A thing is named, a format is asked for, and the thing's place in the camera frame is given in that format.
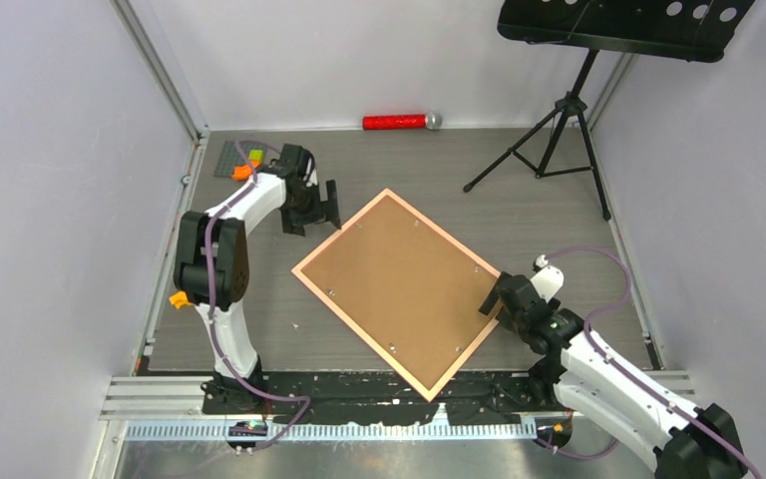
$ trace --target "orange clip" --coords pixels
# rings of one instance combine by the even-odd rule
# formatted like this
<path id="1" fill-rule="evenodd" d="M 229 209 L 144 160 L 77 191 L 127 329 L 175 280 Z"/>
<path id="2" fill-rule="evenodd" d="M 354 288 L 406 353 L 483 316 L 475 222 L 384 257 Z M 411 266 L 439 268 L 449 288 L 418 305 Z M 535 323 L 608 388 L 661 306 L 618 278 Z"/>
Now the orange clip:
<path id="1" fill-rule="evenodd" d="M 262 164 L 262 150 L 251 150 L 251 152 L 248 154 L 248 159 L 251 161 L 251 164 L 254 168 L 259 167 L 259 165 Z M 242 165 L 241 167 L 234 168 L 233 175 L 230 177 L 235 182 L 244 182 L 250 176 L 251 170 L 248 165 Z"/>
<path id="2" fill-rule="evenodd" d="M 192 303 L 187 297 L 187 293 L 185 291 L 178 291 L 175 294 L 169 296 L 169 302 L 172 304 L 172 306 L 175 307 L 175 309 L 180 309 L 184 306 L 192 306 Z"/>

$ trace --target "robotic arm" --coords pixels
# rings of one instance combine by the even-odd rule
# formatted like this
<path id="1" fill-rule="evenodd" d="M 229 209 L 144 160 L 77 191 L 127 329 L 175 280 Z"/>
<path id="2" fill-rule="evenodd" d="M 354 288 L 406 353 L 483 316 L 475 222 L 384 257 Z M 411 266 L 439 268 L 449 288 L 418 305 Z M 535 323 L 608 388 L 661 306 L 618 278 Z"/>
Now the robotic arm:
<path id="1" fill-rule="evenodd" d="M 732 417 L 716 404 L 701 409 L 662 387 L 611 349 L 584 321 L 554 298 L 563 274 L 543 256 L 531 278 L 502 273 L 481 312 L 488 315 L 500 301 L 501 325 L 516 333 L 543 357 L 529 371 L 529 387 L 539 405 L 560 404 L 579 411 L 632 450 L 657 479 L 740 478 L 747 469 L 699 430 L 699 421 L 741 451 Z M 604 355 L 594 344 L 599 345 Z M 654 400 L 619 367 L 640 380 L 667 403 Z M 677 412 L 686 411 L 689 418 Z"/>
<path id="2" fill-rule="evenodd" d="M 242 189 L 250 188 L 248 184 Z M 215 278 L 215 340 L 226 351 L 233 368 L 256 385 L 259 356 L 248 338 L 242 297 L 250 277 L 247 236 L 269 213 L 280 210 L 283 232 L 304 236 L 304 226 L 331 222 L 341 227 L 336 182 L 326 183 L 327 200 L 321 199 L 312 154 L 296 145 L 285 145 L 280 158 L 259 169 L 257 181 L 212 228 Z M 187 212 L 181 218 L 175 261 L 175 287 L 187 295 L 209 330 L 209 290 L 204 233 L 210 218 L 222 211 L 237 194 L 205 213 Z M 215 359 L 218 389 L 238 389 L 238 382 L 222 358 Z"/>

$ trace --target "brown board surface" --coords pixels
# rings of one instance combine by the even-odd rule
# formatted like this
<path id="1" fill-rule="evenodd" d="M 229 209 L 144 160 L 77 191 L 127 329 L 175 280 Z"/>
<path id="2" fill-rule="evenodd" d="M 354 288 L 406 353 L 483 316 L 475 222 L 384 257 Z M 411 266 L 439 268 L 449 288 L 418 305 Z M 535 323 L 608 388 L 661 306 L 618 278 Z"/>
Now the brown board surface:
<path id="1" fill-rule="evenodd" d="M 389 190 L 293 272 L 427 400 L 497 324 L 499 273 Z"/>

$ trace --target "music stand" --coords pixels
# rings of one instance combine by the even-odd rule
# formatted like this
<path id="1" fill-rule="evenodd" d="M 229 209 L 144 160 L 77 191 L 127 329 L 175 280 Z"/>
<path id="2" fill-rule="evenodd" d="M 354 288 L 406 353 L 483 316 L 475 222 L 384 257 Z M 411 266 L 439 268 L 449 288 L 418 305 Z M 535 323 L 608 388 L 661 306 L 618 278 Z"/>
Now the music stand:
<path id="1" fill-rule="evenodd" d="M 587 105 L 579 92 L 600 50 L 635 53 L 686 60 L 717 62 L 732 39 L 735 28 L 753 0 L 506 0 L 498 20 L 498 32 L 509 40 L 531 45 L 568 45 L 588 48 L 574 86 L 557 100 L 554 109 L 542 118 L 499 158 L 463 187 L 469 192 L 509 156 L 521 160 L 536 178 L 591 171 L 603 219 L 612 216 L 606 205 L 603 184 L 594 158 L 591 135 L 585 122 Z M 560 115 L 542 160 L 536 166 L 518 152 L 550 120 Z M 576 117 L 588 166 L 547 172 L 551 156 L 569 118 Z"/>

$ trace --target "red microphone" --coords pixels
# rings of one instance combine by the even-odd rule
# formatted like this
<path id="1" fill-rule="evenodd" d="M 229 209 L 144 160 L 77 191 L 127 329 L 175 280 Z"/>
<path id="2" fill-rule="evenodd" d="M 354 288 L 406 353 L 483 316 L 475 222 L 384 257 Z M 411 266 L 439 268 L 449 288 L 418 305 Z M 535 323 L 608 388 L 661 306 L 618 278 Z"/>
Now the red microphone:
<path id="1" fill-rule="evenodd" d="M 442 116 L 430 112 L 427 115 L 385 115 L 382 117 L 363 117 L 363 130 L 401 130 L 408 128 L 426 128 L 439 130 L 442 126 Z"/>

